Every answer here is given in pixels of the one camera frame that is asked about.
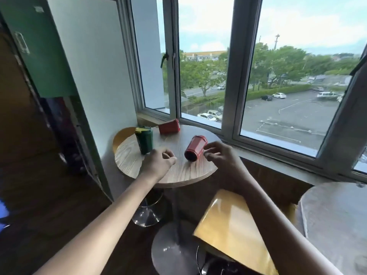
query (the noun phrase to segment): sky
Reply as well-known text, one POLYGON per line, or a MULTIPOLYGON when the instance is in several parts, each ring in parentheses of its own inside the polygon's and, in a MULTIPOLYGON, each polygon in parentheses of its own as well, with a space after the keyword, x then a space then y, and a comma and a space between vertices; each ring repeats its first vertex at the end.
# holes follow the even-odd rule
MULTIPOLYGON (((178 0, 179 47, 185 52, 229 47, 234 0, 178 0)), ((161 52, 162 0, 157 0, 161 52)), ((314 54, 361 54, 367 42, 367 0, 263 0, 256 42, 314 54)))

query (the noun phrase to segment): forearm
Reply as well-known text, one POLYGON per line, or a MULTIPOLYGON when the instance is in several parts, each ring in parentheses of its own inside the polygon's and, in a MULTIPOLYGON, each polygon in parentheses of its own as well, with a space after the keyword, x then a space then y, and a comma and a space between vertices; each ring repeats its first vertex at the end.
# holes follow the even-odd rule
POLYGON ((155 181, 140 176, 126 191, 35 274, 99 275, 155 181))
POLYGON ((244 198, 280 275, 340 275, 284 216, 256 180, 244 172, 244 198))

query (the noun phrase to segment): wooden floor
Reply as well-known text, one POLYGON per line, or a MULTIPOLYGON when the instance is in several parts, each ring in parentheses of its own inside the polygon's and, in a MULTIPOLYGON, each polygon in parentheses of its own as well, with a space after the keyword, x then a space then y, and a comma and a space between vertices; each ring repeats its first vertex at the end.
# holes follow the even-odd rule
MULTIPOLYGON (((0 274, 32 274, 110 201, 87 176, 70 175, 0 34, 0 274)), ((157 274, 159 226, 129 224, 103 274, 157 274)))

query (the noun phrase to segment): round table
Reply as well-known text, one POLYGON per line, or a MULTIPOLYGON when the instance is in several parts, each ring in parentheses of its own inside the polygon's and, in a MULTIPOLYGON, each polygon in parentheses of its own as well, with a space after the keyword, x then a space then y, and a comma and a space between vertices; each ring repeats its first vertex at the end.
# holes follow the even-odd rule
POLYGON ((367 185, 314 186, 297 211, 300 231, 343 274, 367 274, 367 185))
MULTIPOLYGON (((203 135, 208 142, 220 141, 212 132, 190 125, 181 125, 176 134, 160 135, 158 127, 153 127, 153 147, 167 147, 177 157, 177 162, 160 180, 156 187, 172 189, 173 222, 159 229, 152 244, 152 261, 160 275, 195 275, 199 271, 196 264, 198 243, 192 234, 195 226, 178 217, 176 187, 189 185, 203 180, 214 173, 217 167, 208 162, 201 154, 197 161, 189 162, 184 152, 195 135, 203 135)), ((144 156, 140 154, 136 136, 132 135, 123 141, 115 153, 118 168, 127 176, 138 176, 144 156)), ((197 259, 202 267, 205 255, 199 252, 197 259)))

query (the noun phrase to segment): hand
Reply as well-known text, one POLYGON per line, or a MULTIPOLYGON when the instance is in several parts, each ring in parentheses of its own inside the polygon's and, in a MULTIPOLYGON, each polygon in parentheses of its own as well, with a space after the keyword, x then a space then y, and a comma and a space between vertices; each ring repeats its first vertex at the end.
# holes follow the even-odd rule
POLYGON ((228 175, 238 178, 239 175, 250 174, 231 146, 215 141, 204 146, 204 149, 205 158, 228 175))
POLYGON ((146 176, 157 183, 167 174, 176 161, 177 157, 171 150, 165 147, 155 148, 145 155, 139 175, 146 176))

